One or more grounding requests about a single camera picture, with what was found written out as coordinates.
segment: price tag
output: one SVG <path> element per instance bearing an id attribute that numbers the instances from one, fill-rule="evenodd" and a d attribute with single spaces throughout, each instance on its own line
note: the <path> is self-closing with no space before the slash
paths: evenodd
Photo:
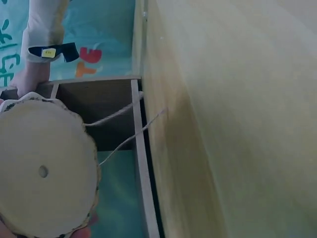
<path id="1" fill-rule="evenodd" d="M 42 50 L 42 57 L 44 58 L 54 58 L 55 55 L 56 55 L 56 49 L 54 48 Z"/>

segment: wooden board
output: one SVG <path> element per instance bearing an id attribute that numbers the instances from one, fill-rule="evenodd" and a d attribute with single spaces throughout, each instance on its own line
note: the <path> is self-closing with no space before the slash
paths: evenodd
<path id="1" fill-rule="evenodd" d="M 189 95 L 161 15 L 149 1 L 143 89 L 159 206 L 168 238 L 225 237 L 223 218 Z"/>
<path id="2" fill-rule="evenodd" d="M 221 237 L 217 214 L 229 237 L 317 236 L 316 9 L 149 0 L 143 84 L 149 117 L 170 107 L 150 130 L 168 237 Z"/>

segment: white sleeve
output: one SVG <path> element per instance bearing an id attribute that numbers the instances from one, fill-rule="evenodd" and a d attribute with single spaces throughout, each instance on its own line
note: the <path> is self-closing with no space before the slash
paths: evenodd
<path id="1" fill-rule="evenodd" d="M 29 0 L 29 20 L 23 31 L 21 56 L 30 62 L 50 62 L 29 53 L 30 47 L 61 45 L 64 39 L 62 21 L 69 0 Z"/>

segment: round wooden disc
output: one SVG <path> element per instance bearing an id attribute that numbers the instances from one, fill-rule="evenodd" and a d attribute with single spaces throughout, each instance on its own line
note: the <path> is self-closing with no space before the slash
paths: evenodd
<path id="1" fill-rule="evenodd" d="M 0 147 L 0 213 L 6 221 L 39 238 L 83 224 L 95 201 L 98 165 L 79 117 L 50 102 L 15 104 L 0 114 Z"/>

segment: wooden box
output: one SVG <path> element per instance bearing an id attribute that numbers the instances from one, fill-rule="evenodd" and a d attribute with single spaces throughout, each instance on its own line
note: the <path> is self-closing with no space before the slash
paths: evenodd
<path id="1" fill-rule="evenodd" d="M 60 99 L 71 111 L 79 114 L 85 123 L 92 123 L 139 100 L 138 80 L 139 78 L 134 76 L 60 80 L 41 84 L 35 92 L 46 98 Z M 3 88 L 0 98 L 6 100 L 18 97 L 15 89 Z M 141 107 L 140 103 L 136 103 L 132 109 L 105 125 L 88 127 L 87 132 L 95 140 L 98 151 L 112 151 L 142 127 Z M 138 134 L 121 150 L 133 150 L 136 154 L 136 183 L 142 209 L 144 237 L 158 238 L 159 230 L 143 133 Z"/>

